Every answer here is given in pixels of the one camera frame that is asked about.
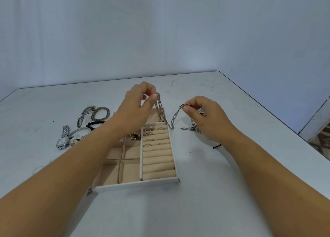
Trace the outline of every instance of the wristwatch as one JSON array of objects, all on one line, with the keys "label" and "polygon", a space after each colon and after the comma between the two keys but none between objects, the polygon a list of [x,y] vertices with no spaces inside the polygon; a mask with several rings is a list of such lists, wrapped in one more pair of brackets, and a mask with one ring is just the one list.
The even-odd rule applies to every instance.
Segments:
[{"label": "wristwatch", "polygon": [[56,147],[58,150],[65,149],[69,145],[69,126],[63,126],[62,137],[58,139]]}]

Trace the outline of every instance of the hand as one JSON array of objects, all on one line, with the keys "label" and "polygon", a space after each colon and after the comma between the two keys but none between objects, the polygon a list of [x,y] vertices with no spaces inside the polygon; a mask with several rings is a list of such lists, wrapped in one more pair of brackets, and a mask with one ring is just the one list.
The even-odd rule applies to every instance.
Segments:
[{"label": "hand", "polygon": [[[196,96],[184,106],[182,110],[192,118],[202,133],[209,139],[224,144],[225,141],[233,138],[238,129],[230,122],[221,106],[204,96]],[[203,108],[204,116],[197,110]]]},{"label": "hand", "polygon": [[[146,101],[141,106],[141,101],[145,99]],[[155,86],[145,81],[127,91],[125,99],[112,117],[114,122],[119,123],[121,133],[129,135],[140,132],[157,100]]]}]

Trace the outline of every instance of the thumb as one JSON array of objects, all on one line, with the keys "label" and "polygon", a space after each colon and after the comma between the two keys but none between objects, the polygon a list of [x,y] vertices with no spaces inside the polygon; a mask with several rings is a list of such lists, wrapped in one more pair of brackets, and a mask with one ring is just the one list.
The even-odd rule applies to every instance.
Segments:
[{"label": "thumb", "polygon": [[204,119],[203,115],[201,115],[199,112],[197,112],[197,110],[195,108],[193,108],[191,106],[184,106],[182,108],[182,110],[196,122],[197,126],[198,126],[198,124],[202,123],[202,120]]},{"label": "thumb", "polygon": [[142,105],[143,109],[149,111],[155,105],[156,101],[158,101],[158,95],[152,94],[151,96],[149,96],[149,98],[147,98],[144,101],[144,103]]}]

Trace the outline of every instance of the forearm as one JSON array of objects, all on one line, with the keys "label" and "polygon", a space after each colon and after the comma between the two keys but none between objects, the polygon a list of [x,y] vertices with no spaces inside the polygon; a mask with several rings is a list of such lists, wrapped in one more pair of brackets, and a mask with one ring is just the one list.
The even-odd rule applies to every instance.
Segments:
[{"label": "forearm", "polygon": [[0,200],[1,236],[59,236],[122,135],[109,119]]},{"label": "forearm", "polygon": [[328,236],[330,201],[239,132],[224,142],[276,236]]}]

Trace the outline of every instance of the silver chain necklace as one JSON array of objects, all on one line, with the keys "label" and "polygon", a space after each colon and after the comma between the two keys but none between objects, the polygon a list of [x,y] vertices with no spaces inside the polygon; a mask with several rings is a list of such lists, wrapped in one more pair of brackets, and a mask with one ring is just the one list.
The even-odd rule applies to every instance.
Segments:
[{"label": "silver chain necklace", "polygon": [[[164,108],[162,106],[162,102],[160,101],[160,94],[157,93],[158,95],[158,104],[156,103],[155,106],[156,106],[156,109],[158,111],[158,118],[159,118],[159,121],[160,122],[166,122],[167,126],[173,130],[174,129],[174,121],[180,111],[180,109],[182,109],[184,106],[191,106],[190,104],[182,104],[181,106],[179,106],[179,109],[176,111],[176,113],[173,115],[173,118],[171,120],[171,125],[167,122],[167,119],[166,119],[166,116],[164,114]],[[201,115],[204,115],[204,109],[200,108],[198,110],[198,112],[201,114]],[[192,124],[192,127],[181,127],[182,130],[190,130],[190,131],[196,131],[196,132],[200,132],[200,129],[198,128],[198,126],[196,125],[196,123],[194,122],[193,119],[191,119],[191,124]]]}]

